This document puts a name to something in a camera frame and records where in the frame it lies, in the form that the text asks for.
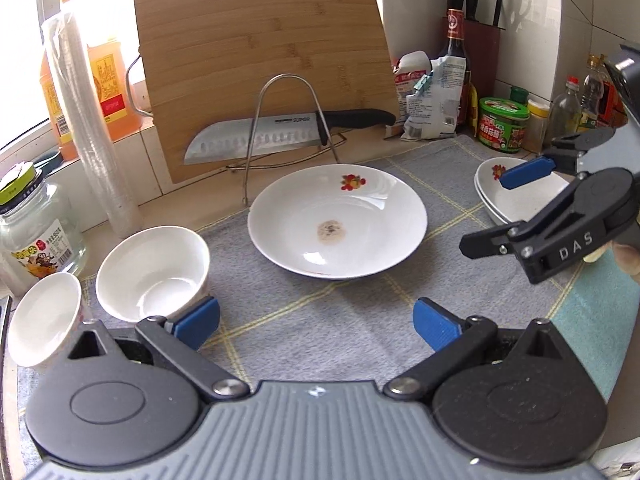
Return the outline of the right gloved hand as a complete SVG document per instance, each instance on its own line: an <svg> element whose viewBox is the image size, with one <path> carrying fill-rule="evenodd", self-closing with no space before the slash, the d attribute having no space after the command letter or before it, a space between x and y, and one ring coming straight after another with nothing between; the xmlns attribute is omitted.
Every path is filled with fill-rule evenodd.
<svg viewBox="0 0 640 480"><path fill-rule="evenodd" d="M585 263L594 263L609 249L612 250L614 259L620 270L629 275L636 283L640 283L640 254L636 248L616 242L609 242L600 247L582 260Z"/></svg>

